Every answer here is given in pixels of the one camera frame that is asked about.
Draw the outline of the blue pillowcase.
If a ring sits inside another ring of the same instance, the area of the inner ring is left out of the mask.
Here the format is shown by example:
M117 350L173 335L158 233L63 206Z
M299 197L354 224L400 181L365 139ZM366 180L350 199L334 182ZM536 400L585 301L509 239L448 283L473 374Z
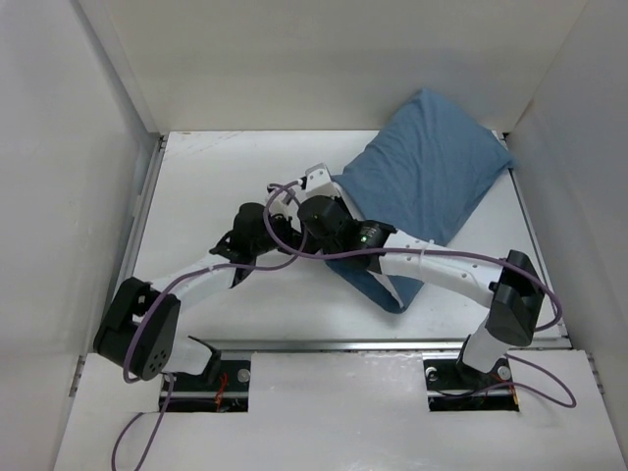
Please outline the blue pillowcase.
M514 163L490 130L423 88L333 180L365 219L446 246Z

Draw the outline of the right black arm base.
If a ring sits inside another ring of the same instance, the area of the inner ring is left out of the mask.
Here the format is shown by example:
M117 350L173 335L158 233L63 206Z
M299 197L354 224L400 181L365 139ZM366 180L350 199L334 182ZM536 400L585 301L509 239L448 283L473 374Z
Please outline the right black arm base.
M442 356L425 356L423 368L431 412L519 411L510 364L505 358L489 373Z

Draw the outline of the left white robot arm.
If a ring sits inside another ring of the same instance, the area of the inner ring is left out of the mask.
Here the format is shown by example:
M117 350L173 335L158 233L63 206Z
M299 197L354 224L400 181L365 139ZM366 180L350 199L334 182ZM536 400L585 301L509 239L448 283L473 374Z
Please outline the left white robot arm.
M302 231L291 217L244 203L227 231L206 255L190 266L152 282L129 277L118 287L93 341L101 357L123 368L129 383L160 374L183 374L195 387L213 387L220 375L220 351L194 336L178 333L180 315L209 296L236 287L261 271L257 259L279 248L303 246Z

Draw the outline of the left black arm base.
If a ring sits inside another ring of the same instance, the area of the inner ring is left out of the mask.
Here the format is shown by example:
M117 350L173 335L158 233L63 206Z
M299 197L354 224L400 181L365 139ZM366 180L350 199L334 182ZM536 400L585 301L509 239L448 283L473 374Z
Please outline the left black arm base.
M248 410L251 359L225 353L205 340L175 341L166 363L158 406L179 413L240 413Z

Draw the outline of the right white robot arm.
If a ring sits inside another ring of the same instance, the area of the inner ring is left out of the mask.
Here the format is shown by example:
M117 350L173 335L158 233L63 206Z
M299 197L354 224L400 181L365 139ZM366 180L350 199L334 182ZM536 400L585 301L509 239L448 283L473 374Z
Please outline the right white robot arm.
M317 195L297 211L323 255L383 282L405 278L445 288L488 309L454 363L457 380L475 387L512 347L533 340L545 293L529 257L512 250L502 259L453 250L391 225L353 218L340 202Z

